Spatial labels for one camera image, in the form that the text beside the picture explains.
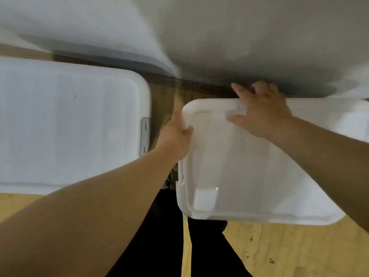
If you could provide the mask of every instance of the leg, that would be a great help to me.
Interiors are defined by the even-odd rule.
[[[114,276],[180,277],[183,255],[183,215],[176,192],[161,189],[141,227],[109,271]]]
[[[192,277],[251,276],[222,233],[226,225],[226,221],[188,218]]]

